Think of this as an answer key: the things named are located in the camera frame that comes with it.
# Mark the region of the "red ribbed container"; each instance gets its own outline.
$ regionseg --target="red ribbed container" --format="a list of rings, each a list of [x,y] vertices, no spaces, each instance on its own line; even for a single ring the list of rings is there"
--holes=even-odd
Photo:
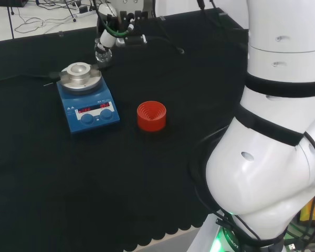
[[[166,107],[157,101],[146,101],[137,109],[138,126],[148,132],[162,130],[166,126]]]

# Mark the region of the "power strip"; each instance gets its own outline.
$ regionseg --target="power strip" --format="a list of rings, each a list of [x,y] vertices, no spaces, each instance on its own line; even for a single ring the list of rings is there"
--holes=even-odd
[[[90,11],[90,12],[85,12],[85,13],[78,13],[78,14],[77,14],[77,18],[82,18],[82,17],[90,16],[90,15],[95,14],[95,13],[96,13],[95,10],[94,10],[94,11]]]

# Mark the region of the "white wall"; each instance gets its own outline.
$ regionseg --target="white wall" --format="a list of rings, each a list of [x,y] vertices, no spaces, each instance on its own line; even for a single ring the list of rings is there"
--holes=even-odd
[[[209,0],[205,1],[205,8],[212,8]],[[242,28],[248,28],[248,11],[246,0],[215,0],[217,7],[224,10]],[[199,10],[197,0],[156,0],[157,15],[173,15],[177,13]]]

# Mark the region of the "green led light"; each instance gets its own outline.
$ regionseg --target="green led light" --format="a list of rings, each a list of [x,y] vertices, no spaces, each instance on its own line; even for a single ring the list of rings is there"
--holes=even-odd
[[[224,252],[222,248],[222,243],[220,243],[220,238],[221,238],[222,230],[219,231],[216,239],[212,243],[212,247],[210,249],[210,252]]]

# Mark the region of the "table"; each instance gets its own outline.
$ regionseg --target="table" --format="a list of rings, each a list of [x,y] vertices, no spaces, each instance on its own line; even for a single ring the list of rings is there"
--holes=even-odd
[[[0,252],[132,251],[202,225],[208,211],[195,196],[187,157],[232,119],[247,55],[201,12],[168,16],[163,25],[185,55],[153,41],[115,49],[113,67],[103,72],[119,124],[70,136],[55,85],[0,81]],[[140,28],[163,35],[153,19]],[[95,32],[2,41],[0,78],[94,64]],[[246,43],[247,33],[229,38]],[[147,100],[167,108],[159,134],[136,125],[136,109]]]

